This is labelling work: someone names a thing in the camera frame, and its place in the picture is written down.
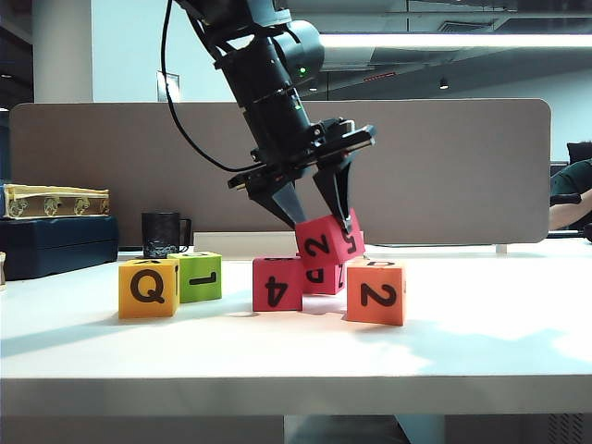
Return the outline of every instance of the pink cube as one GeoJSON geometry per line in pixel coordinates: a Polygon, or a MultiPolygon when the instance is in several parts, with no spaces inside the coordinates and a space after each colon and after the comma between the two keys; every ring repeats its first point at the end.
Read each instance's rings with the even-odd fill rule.
{"type": "Polygon", "coordinates": [[[253,260],[253,311],[302,310],[302,259],[258,257],[253,260]]]}
{"type": "Polygon", "coordinates": [[[337,294],[345,289],[344,264],[325,266],[304,273],[305,294],[337,294]]]}
{"type": "Polygon", "coordinates": [[[364,239],[353,211],[351,233],[347,233],[333,215],[296,225],[296,243],[307,270],[343,264],[364,254],[364,239]]]}

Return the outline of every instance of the yellow-orange cube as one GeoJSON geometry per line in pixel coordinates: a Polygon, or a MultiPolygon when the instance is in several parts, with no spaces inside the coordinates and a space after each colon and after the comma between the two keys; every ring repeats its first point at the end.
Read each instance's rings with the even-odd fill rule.
{"type": "Polygon", "coordinates": [[[348,265],[348,321],[402,326],[405,266],[396,261],[358,260],[348,265]]]}
{"type": "Polygon", "coordinates": [[[179,307],[179,259],[136,259],[119,266],[119,319],[172,316],[179,307]]]}

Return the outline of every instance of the wooden block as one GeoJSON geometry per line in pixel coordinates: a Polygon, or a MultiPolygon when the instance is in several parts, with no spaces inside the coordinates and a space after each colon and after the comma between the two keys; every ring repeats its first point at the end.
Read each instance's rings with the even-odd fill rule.
{"type": "Polygon", "coordinates": [[[172,316],[179,307],[179,260],[141,259],[119,266],[119,318],[172,316]]]}
{"type": "Polygon", "coordinates": [[[217,253],[170,253],[179,260],[180,302],[222,298],[222,256],[217,253]]]}
{"type": "Polygon", "coordinates": [[[405,266],[359,260],[348,265],[348,321],[402,326],[405,322],[405,266]]]}
{"type": "Polygon", "coordinates": [[[298,256],[253,260],[253,311],[302,310],[304,269],[298,256]]]}
{"type": "Polygon", "coordinates": [[[345,289],[345,264],[325,266],[304,273],[305,294],[337,294],[345,289]]]}
{"type": "Polygon", "coordinates": [[[296,243],[307,270],[344,264],[364,254],[364,239],[355,212],[351,214],[351,233],[341,228],[332,215],[297,224],[296,243]]]}

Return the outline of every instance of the wall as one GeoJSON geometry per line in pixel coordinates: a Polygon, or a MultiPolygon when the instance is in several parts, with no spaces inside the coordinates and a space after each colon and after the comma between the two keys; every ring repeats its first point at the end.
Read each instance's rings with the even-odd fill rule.
{"type": "MultiPolygon", "coordinates": [[[[165,0],[92,0],[92,98],[95,102],[155,102],[165,0]]],[[[180,75],[183,101],[234,96],[212,57],[173,4],[166,69],[180,75]]]]}
{"type": "Polygon", "coordinates": [[[35,102],[90,102],[91,0],[35,0],[32,27],[35,102]]]}
{"type": "Polygon", "coordinates": [[[592,140],[592,69],[439,94],[438,98],[538,97],[551,108],[551,160],[568,160],[567,142],[592,140]]]}

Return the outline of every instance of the black cable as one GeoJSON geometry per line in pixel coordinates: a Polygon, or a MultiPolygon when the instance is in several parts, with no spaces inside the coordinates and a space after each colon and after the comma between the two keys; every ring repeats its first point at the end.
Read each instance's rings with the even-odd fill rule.
{"type": "Polygon", "coordinates": [[[193,148],[205,160],[207,160],[208,162],[210,162],[211,164],[215,165],[216,167],[218,167],[220,169],[223,169],[223,170],[230,172],[230,173],[240,173],[242,171],[249,171],[251,169],[260,167],[262,165],[261,163],[253,164],[251,166],[243,166],[241,168],[231,168],[229,166],[225,166],[225,165],[221,164],[220,162],[215,160],[213,157],[211,157],[209,154],[205,153],[199,146],[197,146],[197,144],[191,139],[189,134],[187,134],[187,132],[185,131],[185,129],[181,125],[181,122],[179,121],[179,118],[177,116],[177,112],[175,111],[175,106],[173,105],[173,99],[171,98],[170,92],[168,91],[167,62],[166,62],[166,57],[165,57],[165,54],[167,51],[168,22],[170,21],[170,11],[171,11],[172,6],[173,6],[173,0],[168,0],[166,2],[165,22],[163,24],[163,36],[162,36],[162,40],[161,40],[161,44],[160,44],[160,65],[161,65],[161,69],[163,72],[163,77],[165,78],[165,91],[166,91],[166,101],[168,103],[168,110],[170,111],[170,115],[173,117],[173,121],[175,122],[177,129],[179,130],[181,135],[185,138],[187,143],[189,145],[191,145],[191,148],[193,148]]]}

